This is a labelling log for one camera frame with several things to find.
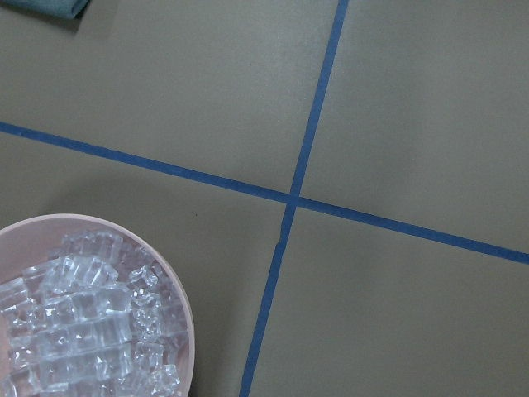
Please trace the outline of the ice cubes pile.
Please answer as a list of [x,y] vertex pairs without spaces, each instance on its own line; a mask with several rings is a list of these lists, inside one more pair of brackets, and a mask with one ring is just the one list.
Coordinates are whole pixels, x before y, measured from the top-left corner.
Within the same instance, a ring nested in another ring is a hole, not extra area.
[[180,396],[188,344],[179,292],[143,247],[70,234],[1,285],[4,396]]

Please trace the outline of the pink bowl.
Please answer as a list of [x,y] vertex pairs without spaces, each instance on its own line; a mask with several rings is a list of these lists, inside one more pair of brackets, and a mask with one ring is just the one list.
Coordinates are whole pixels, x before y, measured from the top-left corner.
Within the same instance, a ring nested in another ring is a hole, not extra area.
[[180,391],[176,395],[189,396],[195,365],[195,332],[188,296],[179,277],[165,258],[133,232],[105,219],[70,213],[49,214],[16,222],[1,229],[1,281],[16,278],[22,269],[44,261],[49,251],[60,246],[65,234],[97,229],[113,231],[132,245],[143,246],[173,282],[179,294],[188,330],[188,342],[177,355],[181,383]]

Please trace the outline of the grey folded cloth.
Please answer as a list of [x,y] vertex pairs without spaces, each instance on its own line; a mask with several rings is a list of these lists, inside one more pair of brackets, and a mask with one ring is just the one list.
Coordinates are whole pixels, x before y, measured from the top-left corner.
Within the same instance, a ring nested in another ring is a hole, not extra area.
[[47,16],[64,19],[75,19],[90,3],[89,0],[16,0],[9,1],[16,7],[21,7]]

